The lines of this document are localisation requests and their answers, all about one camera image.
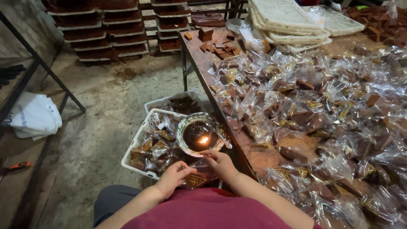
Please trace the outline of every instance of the spoon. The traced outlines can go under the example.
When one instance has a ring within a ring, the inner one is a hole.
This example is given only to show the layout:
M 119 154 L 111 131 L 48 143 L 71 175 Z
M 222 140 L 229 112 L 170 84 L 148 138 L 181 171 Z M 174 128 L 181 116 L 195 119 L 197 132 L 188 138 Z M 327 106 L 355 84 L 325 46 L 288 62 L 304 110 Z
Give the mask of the spoon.
M 213 132 L 215 132 L 215 133 L 219 136 L 219 138 L 224 142 L 224 144 L 226 145 L 226 147 L 227 147 L 228 149 L 232 149 L 232 144 L 230 144 L 229 142 L 227 142 L 227 141 L 222 137 L 222 135 L 216 131 L 216 128 L 214 128 L 214 126 L 213 126 L 211 123 L 205 122 L 205 125 L 207 125 L 208 127 L 210 127 L 210 128 L 213 130 Z

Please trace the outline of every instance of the gray pants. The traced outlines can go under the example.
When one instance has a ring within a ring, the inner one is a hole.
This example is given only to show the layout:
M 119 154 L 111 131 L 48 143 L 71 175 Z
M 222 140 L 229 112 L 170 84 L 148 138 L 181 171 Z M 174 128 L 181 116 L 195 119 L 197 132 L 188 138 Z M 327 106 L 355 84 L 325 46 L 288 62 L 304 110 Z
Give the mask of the gray pants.
M 93 228 L 125 206 L 140 192 L 141 190 L 126 185 L 110 185 L 102 189 L 94 205 Z

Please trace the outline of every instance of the orange screwdriver handle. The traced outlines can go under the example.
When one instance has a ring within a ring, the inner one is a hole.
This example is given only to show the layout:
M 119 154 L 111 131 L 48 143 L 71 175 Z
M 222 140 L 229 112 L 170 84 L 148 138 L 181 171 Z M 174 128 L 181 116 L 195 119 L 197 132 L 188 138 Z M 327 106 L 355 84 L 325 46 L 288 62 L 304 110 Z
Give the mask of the orange screwdriver handle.
M 8 167 L 7 169 L 9 169 L 9 170 L 17 170 L 17 169 L 22 169 L 22 168 L 25 168 L 25 167 L 28 167 L 28 166 L 31 166 L 31 162 L 23 161 L 23 162 L 20 162 L 18 164 L 15 164 L 15 165 L 13 165 L 11 167 Z

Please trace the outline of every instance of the person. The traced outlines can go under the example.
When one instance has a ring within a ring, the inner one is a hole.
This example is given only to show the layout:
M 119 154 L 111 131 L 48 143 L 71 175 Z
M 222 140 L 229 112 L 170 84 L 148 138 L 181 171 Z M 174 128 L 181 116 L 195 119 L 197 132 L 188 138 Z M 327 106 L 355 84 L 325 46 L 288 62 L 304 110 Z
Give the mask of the person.
M 178 161 L 143 191 L 124 185 L 104 188 L 94 204 L 94 227 L 322 229 L 289 201 L 238 172 L 227 154 L 200 154 L 236 196 L 215 188 L 174 191 L 196 172 Z

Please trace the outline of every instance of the concrete floor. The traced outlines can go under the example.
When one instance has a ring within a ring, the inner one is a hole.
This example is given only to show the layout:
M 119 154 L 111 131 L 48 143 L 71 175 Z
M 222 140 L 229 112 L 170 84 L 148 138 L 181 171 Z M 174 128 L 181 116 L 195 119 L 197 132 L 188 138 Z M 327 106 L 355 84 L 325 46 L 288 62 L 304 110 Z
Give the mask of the concrete floor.
M 146 188 L 153 181 L 120 162 L 146 117 L 144 104 L 183 92 L 180 55 L 86 67 L 71 51 L 63 51 L 52 70 L 86 107 L 68 100 L 64 126 L 53 139 L 43 169 L 57 178 L 37 228 L 92 228 L 93 204 L 111 184 Z M 44 86 L 54 87 L 51 79 Z M 207 100 L 195 73 L 188 89 Z

